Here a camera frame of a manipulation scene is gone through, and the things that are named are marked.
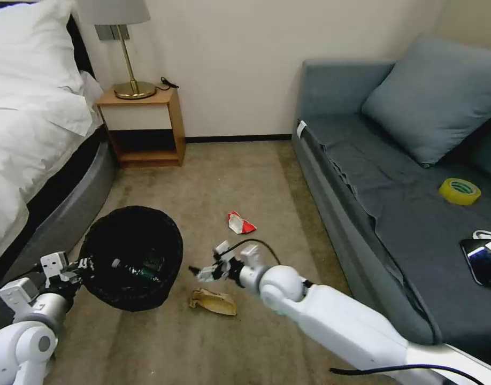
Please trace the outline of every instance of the sofa armrest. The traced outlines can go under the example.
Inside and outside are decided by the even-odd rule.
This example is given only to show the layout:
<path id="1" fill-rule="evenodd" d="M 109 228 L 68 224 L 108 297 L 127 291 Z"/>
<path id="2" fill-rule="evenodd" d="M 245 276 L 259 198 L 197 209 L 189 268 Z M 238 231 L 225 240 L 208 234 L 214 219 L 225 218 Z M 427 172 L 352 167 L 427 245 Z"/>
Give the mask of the sofa armrest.
<path id="1" fill-rule="evenodd" d="M 306 60 L 298 95 L 297 119 L 358 113 L 394 63 Z"/>

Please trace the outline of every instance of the crumpled paper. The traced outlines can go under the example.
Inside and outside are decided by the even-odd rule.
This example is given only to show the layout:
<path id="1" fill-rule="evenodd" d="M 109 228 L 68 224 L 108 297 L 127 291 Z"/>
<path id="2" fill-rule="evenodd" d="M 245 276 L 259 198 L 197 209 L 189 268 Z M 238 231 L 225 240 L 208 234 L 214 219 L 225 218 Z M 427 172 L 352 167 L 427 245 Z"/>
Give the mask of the crumpled paper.
<path id="1" fill-rule="evenodd" d="M 229 294 L 214 293 L 206 289 L 197 289 L 192 292 L 190 307 L 203 307 L 211 312 L 223 315 L 236 315 L 236 304 Z"/>
<path id="2" fill-rule="evenodd" d="M 243 219 L 236 211 L 228 214 L 228 226 L 237 234 L 247 234 L 256 230 L 256 226 Z"/>

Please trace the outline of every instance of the brass lamp base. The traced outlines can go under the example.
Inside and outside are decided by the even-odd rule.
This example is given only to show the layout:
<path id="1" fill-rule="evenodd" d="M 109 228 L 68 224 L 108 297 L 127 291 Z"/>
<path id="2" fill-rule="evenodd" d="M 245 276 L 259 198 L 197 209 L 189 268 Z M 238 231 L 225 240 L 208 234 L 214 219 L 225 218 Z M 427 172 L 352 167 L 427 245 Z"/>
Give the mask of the brass lamp base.
<path id="1" fill-rule="evenodd" d="M 156 86 L 147 82 L 122 83 L 113 86 L 113 92 L 120 99 L 144 99 L 156 94 Z"/>

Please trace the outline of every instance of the nightstand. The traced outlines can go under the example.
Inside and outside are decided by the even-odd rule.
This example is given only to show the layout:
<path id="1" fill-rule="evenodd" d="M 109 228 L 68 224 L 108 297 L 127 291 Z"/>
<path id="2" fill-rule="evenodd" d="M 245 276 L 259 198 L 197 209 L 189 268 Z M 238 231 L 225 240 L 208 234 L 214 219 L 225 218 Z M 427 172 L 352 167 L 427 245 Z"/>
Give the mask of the nightstand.
<path id="1" fill-rule="evenodd" d="M 183 164 L 185 130 L 176 89 L 138 100 L 116 98 L 110 89 L 97 106 L 121 167 Z"/>

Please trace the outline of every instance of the tape roll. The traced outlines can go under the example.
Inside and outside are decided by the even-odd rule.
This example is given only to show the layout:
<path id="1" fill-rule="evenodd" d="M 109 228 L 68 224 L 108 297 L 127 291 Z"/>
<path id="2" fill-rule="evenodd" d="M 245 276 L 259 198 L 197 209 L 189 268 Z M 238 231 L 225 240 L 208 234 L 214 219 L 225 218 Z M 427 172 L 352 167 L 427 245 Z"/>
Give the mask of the tape roll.
<path id="1" fill-rule="evenodd" d="M 464 179 L 445 179 L 438 190 L 448 202 L 461 206 L 470 206 L 481 196 L 481 190 Z"/>

